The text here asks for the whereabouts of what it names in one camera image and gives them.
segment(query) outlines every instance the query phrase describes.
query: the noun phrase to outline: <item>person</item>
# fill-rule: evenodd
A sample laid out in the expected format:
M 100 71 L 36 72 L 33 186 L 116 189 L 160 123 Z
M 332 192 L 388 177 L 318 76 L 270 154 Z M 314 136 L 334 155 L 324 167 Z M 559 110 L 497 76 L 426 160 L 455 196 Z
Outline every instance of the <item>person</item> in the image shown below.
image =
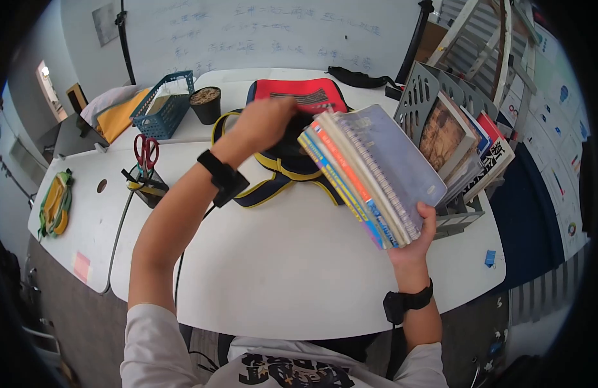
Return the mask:
M 250 103 L 234 128 L 210 152 L 237 169 L 252 154 L 281 139 L 296 112 L 291 97 Z M 195 164 L 148 217 L 133 248 L 125 330 L 124 387 L 193 387 L 194 376 L 179 332 L 172 298 L 174 264 L 194 237 L 217 193 L 211 174 Z M 421 236 L 404 248 L 388 250 L 398 291 L 416 294 L 430 285 L 426 252 L 436 230 L 434 208 L 419 203 Z M 235 337 L 229 362 L 207 387 L 442 387 L 442 323 L 434 298 L 404 315 L 407 357 L 390 381 L 353 358 L 309 342 Z

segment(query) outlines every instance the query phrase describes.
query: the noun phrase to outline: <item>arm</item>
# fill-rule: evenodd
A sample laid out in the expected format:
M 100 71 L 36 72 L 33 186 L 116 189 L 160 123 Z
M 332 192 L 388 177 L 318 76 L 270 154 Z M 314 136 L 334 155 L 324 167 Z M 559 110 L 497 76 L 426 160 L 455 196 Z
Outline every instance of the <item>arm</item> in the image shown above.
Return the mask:
M 416 294 L 430 286 L 426 252 L 435 236 L 436 213 L 433 207 L 421 202 L 417 204 L 417 210 L 424 218 L 422 235 L 403 248 L 388 250 L 389 259 L 394 266 L 398 291 L 406 294 Z M 408 353 L 417 345 L 441 342 L 443 328 L 434 297 L 426 307 L 420 310 L 409 310 L 404 314 L 403 330 L 407 339 Z
M 234 128 L 213 145 L 211 153 L 237 169 L 249 156 L 279 141 L 295 104 L 292 98 L 252 102 Z M 172 298 L 174 264 L 194 237 L 216 194 L 211 174 L 197 163 L 155 207 L 133 248 L 128 308 L 148 303 L 176 314 Z

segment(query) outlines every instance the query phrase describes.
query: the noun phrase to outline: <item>black stand pole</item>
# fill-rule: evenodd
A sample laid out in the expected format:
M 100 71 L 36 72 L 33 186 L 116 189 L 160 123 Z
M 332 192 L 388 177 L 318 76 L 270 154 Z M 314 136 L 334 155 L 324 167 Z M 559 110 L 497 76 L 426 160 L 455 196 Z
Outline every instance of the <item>black stand pole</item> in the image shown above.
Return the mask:
M 118 27 L 118 35 L 120 36 L 120 45 L 122 46 L 122 55 L 124 55 L 126 71 L 129 73 L 131 85 L 135 85 L 135 75 L 133 74 L 133 67 L 131 66 L 131 55 L 129 55 L 129 46 L 126 43 L 126 28 L 124 27 L 125 19 L 126 11 L 124 10 L 124 0 L 120 0 L 120 13 L 116 15 L 114 24 Z
M 403 65 L 400 67 L 400 71 L 396 76 L 396 82 L 399 84 L 403 84 L 407 81 L 407 77 L 411 71 L 411 66 L 413 66 L 413 60 L 415 60 L 415 55 L 417 54 L 417 49 L 419 49 L 419 43 L 422 41 L 422 35 L 426 29 L 428 15 L 430 12 L 435 10 L 435 8 L 432 6 L 431 0 L 422 0 L 418 4 L 422 10 L 419 13 L 417 25 L 415 26 L 415 31 L 413 32 L 413 37 L 411 38 L 411 44 L 409 44 L 409 50 L 407 51 L 407 55 L 404 57 Z

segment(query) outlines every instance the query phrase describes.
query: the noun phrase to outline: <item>wrist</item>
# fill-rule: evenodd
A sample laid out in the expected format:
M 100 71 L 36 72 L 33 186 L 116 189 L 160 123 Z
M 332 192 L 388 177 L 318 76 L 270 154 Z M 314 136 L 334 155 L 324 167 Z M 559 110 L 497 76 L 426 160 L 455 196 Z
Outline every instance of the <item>wrist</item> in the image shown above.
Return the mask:
M 398 292 L 416 294 L 426 287 L 430 287 L 430 277 L 426 263 L 394 268 Z
M 245 143 L 230 134 L 222 136 L 210 151 L 220 162 L 227 163 L 234 170 L 253 154 Z

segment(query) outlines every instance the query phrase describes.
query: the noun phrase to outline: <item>teal plastic basket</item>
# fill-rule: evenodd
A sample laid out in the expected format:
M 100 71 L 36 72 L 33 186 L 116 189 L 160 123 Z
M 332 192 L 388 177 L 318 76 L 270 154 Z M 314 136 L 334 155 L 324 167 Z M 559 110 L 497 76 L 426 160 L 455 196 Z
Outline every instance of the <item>teal plastic basket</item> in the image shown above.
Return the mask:
M 186 84 L 189 88 L 189 94 L 180 96 L 171 96 L 165 104 L 154 114 L 146 115 L 148 106 L 161 89 L 161 86 L 167 82 L 176 81 L 179 78 L 186 78 Z M 178 128 L 185 113 L 189 110 L 189 97 L 194 93 L 194 72 L 192 70 L 178 71 L 168 74 L 146 95 L 142 102 L 131 114 L 133 124 L 140 129 L 140 132 L 147 137 L 153 137 L 157 140 L 167 140 L 172 137 L 176 128 Z

